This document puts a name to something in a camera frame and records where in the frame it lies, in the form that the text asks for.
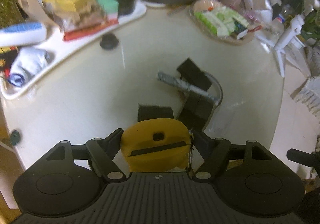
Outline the black lens cylinder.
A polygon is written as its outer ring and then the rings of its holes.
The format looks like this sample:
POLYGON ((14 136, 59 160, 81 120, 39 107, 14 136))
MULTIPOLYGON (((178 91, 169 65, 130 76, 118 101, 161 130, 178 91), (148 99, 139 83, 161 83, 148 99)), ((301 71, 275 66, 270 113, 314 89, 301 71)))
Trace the black lens cylinder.
POLYGON ((151 119, 174 118, 171 107, 161 107, 154 105, 139 105, 137 121, 145 121, 151 119))

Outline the silver foil packet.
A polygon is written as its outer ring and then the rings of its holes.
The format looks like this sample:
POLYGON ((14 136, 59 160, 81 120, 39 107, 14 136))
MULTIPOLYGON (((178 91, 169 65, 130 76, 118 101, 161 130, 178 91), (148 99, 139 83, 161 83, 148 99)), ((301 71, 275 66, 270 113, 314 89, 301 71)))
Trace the silver foil packet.
POLYGON ((168 75, 166 73, 164 73, 163 71, 159 71, 157 73, 157 79, 169 86, 175 87, 181 91, 184 92, 194 92, 198 95, 201 95, 202 97, 205 97, 207 99, 212 100, 216 106, 218 106, 220 104, 220 102, 222 101, 222 95, 220 95, 220 97, 216 97, 210 93, 208 93, 205 90, 202 90, 201 88, 194 86, 184 80, 181 80, 179 78, 175 78, 171 75, 168 75))

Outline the black rectangular block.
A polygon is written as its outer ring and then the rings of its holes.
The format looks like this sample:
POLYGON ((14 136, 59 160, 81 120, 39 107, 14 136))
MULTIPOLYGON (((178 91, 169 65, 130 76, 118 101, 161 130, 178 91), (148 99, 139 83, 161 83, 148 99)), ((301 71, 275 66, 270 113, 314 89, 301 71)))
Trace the black rectangular block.
POLYGON ((205 73, 190 58, 180 64, 177 71, 181 78, 204 91, 207 91, 212 85, 205 73))

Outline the small black round knob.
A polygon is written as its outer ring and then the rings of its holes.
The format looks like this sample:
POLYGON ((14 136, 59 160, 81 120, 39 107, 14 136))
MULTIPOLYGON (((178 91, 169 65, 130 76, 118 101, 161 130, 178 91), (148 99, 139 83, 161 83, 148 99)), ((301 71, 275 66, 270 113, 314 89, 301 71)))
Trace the small black round knob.
POLYGON ((112 50, 119 45, 119 40, 113 33, 104 34, 100 41, 100 47, 104 50, 112 50))

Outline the dark green bottle cap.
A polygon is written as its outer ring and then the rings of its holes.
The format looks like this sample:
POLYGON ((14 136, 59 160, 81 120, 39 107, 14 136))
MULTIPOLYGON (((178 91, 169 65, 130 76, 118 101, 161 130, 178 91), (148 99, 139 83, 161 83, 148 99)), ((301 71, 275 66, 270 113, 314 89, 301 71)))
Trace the dark green bottle cap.
POLYGON ((10 134, 10 144, 16 146, 21 140, 20 132, 18 130, 13 130, 10 134))

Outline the white plastic tray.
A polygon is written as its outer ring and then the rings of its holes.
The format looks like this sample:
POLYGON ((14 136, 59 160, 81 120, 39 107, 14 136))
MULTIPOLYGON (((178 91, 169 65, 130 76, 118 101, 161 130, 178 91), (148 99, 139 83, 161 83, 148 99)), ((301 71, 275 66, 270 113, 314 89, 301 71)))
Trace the white plastic tray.
POLYGON ((58 30, 54 29, 48 40, 37 45, 40 49, 45 49, 53 55, 52 61, 48 64, 46 68, 41 70, 36 76, 34 76, 30 81, 28 81, 23 87, 12 87, 7 84, 3 79, 1 79, 1 94, 7 100, 14 100, 22 96, 26 91, 28 91, 33 85, 35 85, 41 78, 43 78, 52 69, 58 66, 65 59, 72 56, 74 53, 79 51, 81 48, 89 45, 89 43, 99 39, 103 34, 111 32, 121 26, 124 26, 132 21, 135 21, 146 13, 147 7, 141 1, 137 0, 135 3, 134 11, 129 15, 120 16, 118 23, 115 25, 108 26, 95 34, 84 36, 72 41, 64 41, 63 34, 58 30))

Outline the white blue rolled cloth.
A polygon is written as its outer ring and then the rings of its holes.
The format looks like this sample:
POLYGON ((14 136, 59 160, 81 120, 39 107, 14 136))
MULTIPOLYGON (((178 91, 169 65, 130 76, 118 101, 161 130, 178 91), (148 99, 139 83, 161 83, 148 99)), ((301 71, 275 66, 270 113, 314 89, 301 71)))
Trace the white blue rolled cloth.
POLYGON ((7 81, 21 88, 46 68, 50 61, 48 51, 35 47, 23 47, 11 65, 7 81))

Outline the white mini tripod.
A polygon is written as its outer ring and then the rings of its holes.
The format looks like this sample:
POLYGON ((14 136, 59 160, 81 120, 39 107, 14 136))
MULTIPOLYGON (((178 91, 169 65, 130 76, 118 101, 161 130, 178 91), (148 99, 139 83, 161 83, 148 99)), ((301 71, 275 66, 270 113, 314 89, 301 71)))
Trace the white mini tripod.
POLYGON ((261 42, 267 44, 276 53, 276 59, 279 66, 280 76, 285 76, 285 51, 284 48, 290 41, 301 33, 302 27, 305 25, 305 18, 314 10, 319 10, 319 0, 304 0, 304 8, 302 13, 296 15, 290 25, 280 35, 276 43, 269 40, 263 32, 256 33, 255 37, 261 42))

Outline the red flat packet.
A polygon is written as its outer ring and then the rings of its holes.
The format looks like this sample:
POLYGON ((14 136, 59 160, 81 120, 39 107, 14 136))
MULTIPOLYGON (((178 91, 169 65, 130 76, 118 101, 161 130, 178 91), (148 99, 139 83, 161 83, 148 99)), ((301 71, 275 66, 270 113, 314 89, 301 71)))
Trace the red flat packet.
POLYGON ((100 24, 96 24, 87 28, 77 29, 73 30, 71 32, 64 32, 63 41, 73 41, 80 38, 83 38, 85 36, 90 36, 93 34, 96 34, 110 26, 118 25, 119 21, 118 19, 111 20, 111 21, 103 21, 100 24))

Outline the glass dish with packets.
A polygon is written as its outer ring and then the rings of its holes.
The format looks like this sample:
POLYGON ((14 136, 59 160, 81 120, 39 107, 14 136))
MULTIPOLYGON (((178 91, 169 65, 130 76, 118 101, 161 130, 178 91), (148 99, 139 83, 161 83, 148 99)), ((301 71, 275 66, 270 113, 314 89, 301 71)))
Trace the glass dish with packets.
POLYGON ((210 38, 234 46, 251 42, 263 25, 219 0, 197 0, 189 7, 192 21, 210 38))

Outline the white blue tube package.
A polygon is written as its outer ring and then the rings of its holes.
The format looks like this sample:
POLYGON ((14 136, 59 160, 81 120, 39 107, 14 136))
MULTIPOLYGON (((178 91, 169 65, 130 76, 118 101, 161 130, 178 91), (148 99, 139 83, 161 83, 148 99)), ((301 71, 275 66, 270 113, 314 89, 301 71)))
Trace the white blue tube package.
POLYGON ((27 46, 46 40, 47 27, 40 22, 26 22, 1 29, 1 47, 27 46))

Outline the green white small box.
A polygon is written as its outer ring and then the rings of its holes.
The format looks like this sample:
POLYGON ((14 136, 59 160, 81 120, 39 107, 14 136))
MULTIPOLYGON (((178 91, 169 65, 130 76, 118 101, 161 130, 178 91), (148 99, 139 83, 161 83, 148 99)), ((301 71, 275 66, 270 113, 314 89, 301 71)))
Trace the green white small box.
POLYGON ((117 0, 96 0, 105 12, 108 21, 118 19, 118 1, 117 0))

